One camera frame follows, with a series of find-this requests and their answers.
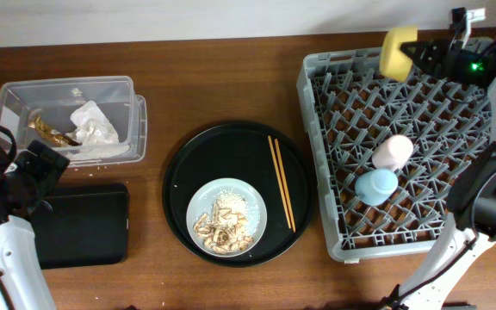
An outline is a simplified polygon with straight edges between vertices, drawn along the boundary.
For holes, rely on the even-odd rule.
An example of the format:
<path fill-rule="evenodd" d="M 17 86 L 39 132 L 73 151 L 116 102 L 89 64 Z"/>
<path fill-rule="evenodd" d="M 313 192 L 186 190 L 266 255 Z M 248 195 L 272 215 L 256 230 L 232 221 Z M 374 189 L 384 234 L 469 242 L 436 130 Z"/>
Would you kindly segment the white napkin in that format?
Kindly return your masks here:
<path fill-rule="evenodd" d="M 129 146 L 118 146 L 118 133 L 94 101 L 76 109 L 70 119 L 76 130 L 66 135 L 82 147 L 77 153 L 66 154 L 70 160 L 111 158 L 130 149 Z"/>

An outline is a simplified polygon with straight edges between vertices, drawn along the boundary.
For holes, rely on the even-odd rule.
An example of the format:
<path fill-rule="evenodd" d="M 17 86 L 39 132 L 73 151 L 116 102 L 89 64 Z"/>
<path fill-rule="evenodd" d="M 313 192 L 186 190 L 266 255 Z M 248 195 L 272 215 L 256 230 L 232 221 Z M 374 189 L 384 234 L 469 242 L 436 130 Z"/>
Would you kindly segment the light blue plastic cup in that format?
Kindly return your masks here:
<path fill-rule="evenodd" d="M 356 180 L 356 196 L 364 204 L 377 206 L 394 193 L 398 183 L 398 177 L 391 170 L 386 168 L 372 170 Z"/>

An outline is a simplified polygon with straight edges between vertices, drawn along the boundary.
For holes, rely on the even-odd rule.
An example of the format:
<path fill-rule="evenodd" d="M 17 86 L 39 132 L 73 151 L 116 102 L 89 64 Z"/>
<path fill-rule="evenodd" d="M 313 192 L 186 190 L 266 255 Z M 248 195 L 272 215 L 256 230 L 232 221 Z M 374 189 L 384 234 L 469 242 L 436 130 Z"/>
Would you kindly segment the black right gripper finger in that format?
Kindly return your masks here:
<path fill-rule="evenodd" d="M 423 73 L 433 76 L 434 78 L 445 78 L 443 58 L 424 58 L 414 59 L 413 64 Z"/>
<path fill-rule="evenodd" d="M 437 59 L 443 57 L 450 47 L 449 40 L 409 41 L 400 50 L 410 59 Z"/>

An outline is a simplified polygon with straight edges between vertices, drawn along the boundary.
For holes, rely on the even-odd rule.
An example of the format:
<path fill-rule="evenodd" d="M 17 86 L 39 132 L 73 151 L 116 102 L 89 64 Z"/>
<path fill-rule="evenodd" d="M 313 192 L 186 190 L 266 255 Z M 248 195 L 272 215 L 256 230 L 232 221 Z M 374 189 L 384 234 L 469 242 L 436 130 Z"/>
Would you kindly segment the pink plastic cup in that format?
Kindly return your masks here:
<path fill-rule="evenodd" d="M 405 135 L 396 134 L 383 141 L 372 154 L 372 164 L 376 169 L 391 171 L 401 169 L 412 156 L 413 143 Z"/>

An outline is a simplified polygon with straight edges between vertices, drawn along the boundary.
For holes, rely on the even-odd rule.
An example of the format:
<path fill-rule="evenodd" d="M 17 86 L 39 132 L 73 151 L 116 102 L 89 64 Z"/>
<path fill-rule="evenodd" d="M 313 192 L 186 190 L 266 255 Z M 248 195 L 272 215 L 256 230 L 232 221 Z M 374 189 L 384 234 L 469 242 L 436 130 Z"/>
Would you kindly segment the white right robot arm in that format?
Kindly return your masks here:
<path fill-rule="evenodd" d="M 490 144 L 455 180 L 440 237 L 424 262 L 381 302 L 383 309 L 439 309 L 473 262 L 496 244 L 496 38 L 479 52 L 455 40 L 420 41 L 414 27 L 393 28 L 383 41 L 382 76 L 399 82 L 412 66 L 438 79 L 487 90 Z"/>

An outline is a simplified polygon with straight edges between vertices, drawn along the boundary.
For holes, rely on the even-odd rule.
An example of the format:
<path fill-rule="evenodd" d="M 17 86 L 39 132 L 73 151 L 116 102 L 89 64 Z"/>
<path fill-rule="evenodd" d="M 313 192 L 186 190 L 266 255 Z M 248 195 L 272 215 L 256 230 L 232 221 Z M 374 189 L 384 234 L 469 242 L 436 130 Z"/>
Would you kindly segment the wooden chopstick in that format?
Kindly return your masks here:
<path fill-rule="evenodd" d="M 295 224 L 295 217 L 294 217 L 294 212 L 293 212 L 293 208 L 292 208 L 292 203 L 290 200 L 290 194 L 289 194 L 289 190 L 288 190 L 288 181 L 286 178 L 286 171 L 284 169 L 284 164 L 283 164 L 283 160 L 282 160 L 282 153 L 281 153 L 280 144 L 279 144 L 279 141 L 277 138 L 275 138 L 274 143 L 275 143 L 278 167 L 279 167 L 279 171 L 280 171 L 281 178 L 282 178 L 282 188 L 283 188 L 283 193 L 285 195 L 286 208 L 288 210 L 287 211 L 288 219 L 289 219 L 290 227 L 291 227 L 293 233 L 296 233 L 297 229 L 296 229 L 296 224 Z"/>
<path fill-rule="evenodd" d="M 281 176 L 281 173 L 279 171 L 279 166 L 278 166 L 278 162 L 277 162 L 275 147 L 273 145 L 273 140 L 272 140 L 272 138 L 271 138 L 270 135 L 268 135 L 267 139 L 268 139 L 268 143 L 269 143 L 269 148 L 270 148 L 270 152 L 271 152 L 271 157 L 272 157 L 273 165 L 274 165 L 274 168 L 275 168 L 276 180 L 277 180 L 279 191 L 280 191 L 280 196 L 281 196 L 281 200 L 282 200 L 282 205 L 283 205 L 283 210 L 284 210 L 284 213 L 285 213 L 286 221 L 287 221 L 287 224 L 288 224 L 288 228 L 293 231 L 293 226 L 291 224 L 291 220 L 290 220 L 290 217 L 289 217 L 289 214 L 288 214 L 288 205 L 287 205 L 287 202 L 286 202 L 286 197 L 285 197 L 284 189 L 283 189 L 283 186 L 282 186 L 282 176 Z"/>

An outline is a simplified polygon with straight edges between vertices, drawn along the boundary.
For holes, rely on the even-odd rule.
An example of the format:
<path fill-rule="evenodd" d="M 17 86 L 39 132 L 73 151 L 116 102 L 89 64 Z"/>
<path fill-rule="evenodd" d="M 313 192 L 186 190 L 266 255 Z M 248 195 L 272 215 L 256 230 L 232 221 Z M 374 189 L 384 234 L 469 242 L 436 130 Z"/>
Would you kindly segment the yellow plastic bowl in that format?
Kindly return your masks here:
<path fill-rule="evenodd" d="M 397 82 L 405 82 L 412 68 L 412 60 L 400 47 L 403 43 L 416 41 L 418 29 L 415 27 L 393 28 L 389 30 L 381 47 L 379 62 L 380 74 Z"/>

